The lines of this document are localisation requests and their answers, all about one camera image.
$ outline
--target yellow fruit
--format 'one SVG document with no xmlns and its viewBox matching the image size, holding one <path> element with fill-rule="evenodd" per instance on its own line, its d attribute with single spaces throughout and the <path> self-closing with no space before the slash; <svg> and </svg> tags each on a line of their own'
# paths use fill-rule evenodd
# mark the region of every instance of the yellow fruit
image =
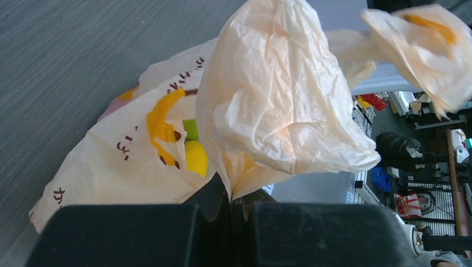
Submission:
<svg viewBox="0 0 472 267">
<path fill-rule="evenodd" d="M 202 177 L 205 177 L 208 167 L 208 157 L 203 146 L 198 141 L 188 141 L 185 143 L 185 158 L 189 171 L 194 171 Z"/>
</svg>

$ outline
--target red object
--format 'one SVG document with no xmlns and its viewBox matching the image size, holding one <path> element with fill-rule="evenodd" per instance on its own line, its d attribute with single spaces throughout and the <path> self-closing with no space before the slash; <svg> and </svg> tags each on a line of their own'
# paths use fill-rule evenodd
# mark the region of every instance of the red object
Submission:
<svg viewBox="0 0 472 267">
<path fill-rule="evenodd" d="M 366 95 L 361 95 L 361 97 L 369 104 L 371 104 L 376 110 L 382 111 L 387 108 L 387 103 L 385 103 L 378 95 L 374 93 L 368 93 Z"/>
</svg>

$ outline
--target translucent plastic bag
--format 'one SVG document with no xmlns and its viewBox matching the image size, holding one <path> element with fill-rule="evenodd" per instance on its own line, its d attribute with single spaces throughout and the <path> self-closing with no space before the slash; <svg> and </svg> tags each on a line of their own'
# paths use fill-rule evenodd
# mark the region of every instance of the translucent plastic bag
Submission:
<svg viewBox="0 0 472 267">
<path fill-rule="evenodd" d="M 200 140 L 233 198 L 294 174 L 368 170 L 375 143 L 305 1 L 248 1 L 221 31 L 199 87 Z"/>
</svg>

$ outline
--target gray countertop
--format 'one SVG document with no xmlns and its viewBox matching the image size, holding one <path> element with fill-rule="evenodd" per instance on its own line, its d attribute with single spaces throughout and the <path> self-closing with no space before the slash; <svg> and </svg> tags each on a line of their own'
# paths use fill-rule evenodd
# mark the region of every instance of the gray countertop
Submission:
<svg viewBox="0 0 472 267">
<path fill-rule="evenodd" d="M 110 101 L 149 65 L 216 37 L 244 2 L 0 0 L 1 266 L 24 264 L 30 208 Z M 309 2 L 324 29 L 364 28 L 364 0 Z"/>
</svg>

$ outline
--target red bag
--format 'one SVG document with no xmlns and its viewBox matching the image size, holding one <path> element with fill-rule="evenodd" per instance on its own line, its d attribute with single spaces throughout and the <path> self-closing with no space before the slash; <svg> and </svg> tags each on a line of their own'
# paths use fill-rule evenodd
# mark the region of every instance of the red bag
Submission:
<svg viewBox="0 0 472 267">
<path fill-rule="evenodd" d="M 395 199 L 397 201 L 397 212 L 402 219 L 421 217 L 420 202 L 416 193 L 407 196 L 395 194 Z"/>
</svg>

